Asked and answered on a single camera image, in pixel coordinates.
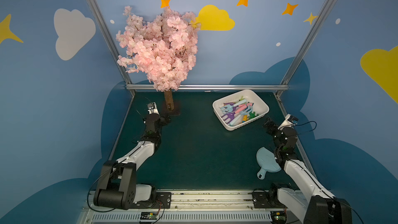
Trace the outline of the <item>light blue hand fork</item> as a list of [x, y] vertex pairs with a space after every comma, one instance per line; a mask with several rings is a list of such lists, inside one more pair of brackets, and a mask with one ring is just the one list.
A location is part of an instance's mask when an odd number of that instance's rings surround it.
[[220, 109], [224, 114], [226, 114], [226, 113], [231, 113], [231, 112], [233, 112], [233, 111], [235, 111], [236, 110], [236, 108], [237, 108], [238, 106], [236, 106], [236, 107], [228, 107], [227, 109], [225, 109], [225, 110], [222, 110], [222, 109]]

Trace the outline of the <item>white plastic storage box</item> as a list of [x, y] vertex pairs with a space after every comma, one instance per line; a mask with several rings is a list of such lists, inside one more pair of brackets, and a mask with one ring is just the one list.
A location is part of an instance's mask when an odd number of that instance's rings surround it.
[[220, 98], [212, 104], [214, 113], [228, 131], [264, 117], [269, 106], [252, 90], [242, 90]]

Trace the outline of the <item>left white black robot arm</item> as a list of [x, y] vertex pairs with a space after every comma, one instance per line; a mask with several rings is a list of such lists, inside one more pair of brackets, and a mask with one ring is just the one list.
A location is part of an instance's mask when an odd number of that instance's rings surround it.
[[93, 204], [111, 210], [153, 208], [159, 205], [152, 185], [138, 184], [137, 171], [161, 144], [162, 127], [169, 124], [169, 115], [151, 113], [144, 119], [145, 129], [135, 148], [117, 160], [108, 160], [94, 182]]

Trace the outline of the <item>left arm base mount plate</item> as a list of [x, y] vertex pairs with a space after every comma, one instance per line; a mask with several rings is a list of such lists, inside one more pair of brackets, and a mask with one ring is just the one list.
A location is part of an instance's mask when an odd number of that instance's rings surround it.
[[138, 201], [131, 203], [130, 209], [155, 209], [171, 207], [172, 193], [171, 192], [154, 192], [146, 201]]

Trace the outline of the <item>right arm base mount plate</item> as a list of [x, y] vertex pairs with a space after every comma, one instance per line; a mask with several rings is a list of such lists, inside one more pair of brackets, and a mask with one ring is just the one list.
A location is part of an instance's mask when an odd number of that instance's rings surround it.
[[285, 205], [279, 202], [275, 191], [255, 190], [252, 192], [254, 208], [280, 208], [285, 209]]

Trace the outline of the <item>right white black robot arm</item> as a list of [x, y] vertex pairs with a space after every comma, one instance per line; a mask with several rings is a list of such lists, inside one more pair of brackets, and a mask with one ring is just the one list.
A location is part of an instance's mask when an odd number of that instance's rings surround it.
[[294, 129], [298, 119], [290, 114], [277, 125], [269, 117], [263, 127], [275, 144], [270, 157], [293, 179], [304, 197], [289, 187], [272, 184], [267, 201], [271, 206], [288, 208], [303, 224], [351, 224], [353, 208], [344, 199], [328, 191], [298, 159], [294, 148], [298, 133]]

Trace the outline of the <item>purple fork pink handle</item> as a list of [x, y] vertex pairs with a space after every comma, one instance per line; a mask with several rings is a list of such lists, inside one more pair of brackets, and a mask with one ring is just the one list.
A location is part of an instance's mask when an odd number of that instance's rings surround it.
[[239, 106], [239, 105], [242, 105], [242, 104], [244, 104], [244, 103], [246, 103], [247, 102], [247, 100], [246, 99], [243, 99], [243, 100], [240, 100], [240, 101], [238, 101], [237, 103], [233, 103], [233, 102], [230, 102], [230, 103], [224, 103], [224, 106], [221, 108], [222, 110], [225, 110], [225, 109], [227, 109], [228, 107], [236, 107], [236, 106]]

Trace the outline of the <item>green rake wooden handle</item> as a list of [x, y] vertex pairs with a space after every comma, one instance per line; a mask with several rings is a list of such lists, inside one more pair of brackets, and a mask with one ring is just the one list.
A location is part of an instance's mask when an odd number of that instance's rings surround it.
[[250, 112], [249, 114], [246, 114], [246, 115], [243, 117], [243, 122], [246, 122], [246, 121], [249, 121], [249, 120], [251, 120], [251, 119], [254, 119], [254, 118], [256, 118], [257, 116], [259, 116], [259, 115], [256, 114], [256, 112]]

